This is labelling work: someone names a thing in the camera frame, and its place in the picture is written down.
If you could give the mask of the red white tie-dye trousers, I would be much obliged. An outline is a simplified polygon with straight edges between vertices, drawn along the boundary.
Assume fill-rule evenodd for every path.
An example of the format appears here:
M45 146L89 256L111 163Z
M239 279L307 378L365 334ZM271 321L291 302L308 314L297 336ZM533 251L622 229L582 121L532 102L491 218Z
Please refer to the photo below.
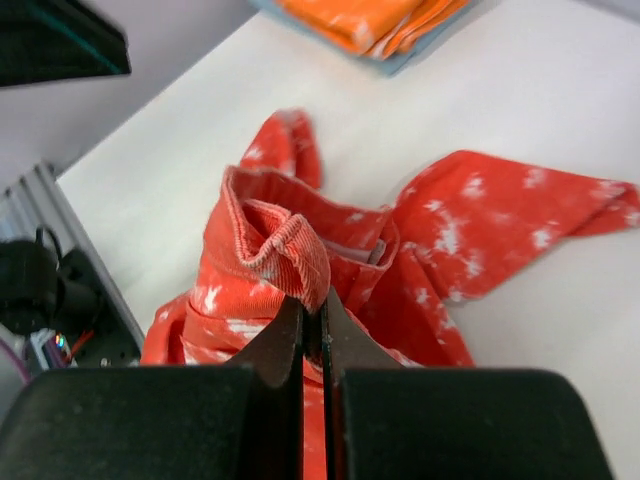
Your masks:
M343 479L608 479L581 397L562 376L479 369L446 304L481 297L558 242L632 227L625 182L457 151L378 210L321 195L321 161L301 110L274 113L224 171L195 284L162 306L141 361L201 364L190 381L238 478L251 375L228 362L287 298L304 308L303 477L328 479L321 308L335 289L399 369L347 370Z

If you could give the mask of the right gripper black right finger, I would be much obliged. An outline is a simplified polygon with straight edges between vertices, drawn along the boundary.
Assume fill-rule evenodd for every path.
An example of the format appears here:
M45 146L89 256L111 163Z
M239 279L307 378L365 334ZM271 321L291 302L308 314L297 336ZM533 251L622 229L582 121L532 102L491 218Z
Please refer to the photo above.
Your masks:
M399 369L402 365L350 317L335 289L320 313L328 479L343 479L345 464L341 382L347 370Z

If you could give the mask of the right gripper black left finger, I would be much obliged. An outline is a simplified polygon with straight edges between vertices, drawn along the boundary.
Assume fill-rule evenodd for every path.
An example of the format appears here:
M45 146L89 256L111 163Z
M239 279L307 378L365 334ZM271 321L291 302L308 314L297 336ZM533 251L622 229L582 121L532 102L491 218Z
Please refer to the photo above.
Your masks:
M241 479L303 477L304 308L285 299L275 318L228 364L251 375Z

